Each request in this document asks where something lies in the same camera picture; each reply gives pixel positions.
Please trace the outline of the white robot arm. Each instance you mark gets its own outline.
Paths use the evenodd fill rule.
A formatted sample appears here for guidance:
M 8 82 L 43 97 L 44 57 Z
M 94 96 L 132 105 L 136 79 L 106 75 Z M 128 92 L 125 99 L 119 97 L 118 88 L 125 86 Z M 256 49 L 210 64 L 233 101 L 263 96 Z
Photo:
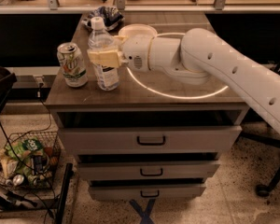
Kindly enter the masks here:
M 212 75 L 280 134 L 280 76 L 207 30 L 194 28 L 180 39 L 134 35 L 119 49 L 111 46 L 87 53 L 92 63 L 109 67 L 125 63 L 135 71 L 161 71 L 189 84 L 204 84 Z

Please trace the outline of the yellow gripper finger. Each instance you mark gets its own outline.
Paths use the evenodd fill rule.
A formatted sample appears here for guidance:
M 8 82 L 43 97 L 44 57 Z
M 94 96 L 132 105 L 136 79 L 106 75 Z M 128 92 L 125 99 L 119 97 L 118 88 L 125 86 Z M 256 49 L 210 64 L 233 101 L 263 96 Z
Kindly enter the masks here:
M 88 57 L 93 64 L 119 68 L 127 62 L 123 53 L 118 49 L 110 50 L 87 50 Z
M 115 35 L 114 39 L 115 39 L 115 41 L 118 45 L 122 45 L 127 40 L 127 37 L 126 36 Z

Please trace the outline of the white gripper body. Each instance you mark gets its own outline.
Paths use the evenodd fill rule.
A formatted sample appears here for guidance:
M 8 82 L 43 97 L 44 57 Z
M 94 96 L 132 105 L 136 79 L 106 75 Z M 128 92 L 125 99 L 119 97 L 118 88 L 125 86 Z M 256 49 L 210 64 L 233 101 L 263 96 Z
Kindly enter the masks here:
M 148 54 L 152 40 L 149 35 L 135 35 L 124 42 L 122 52 L 130 69 L 139 72 L 149 70 Z

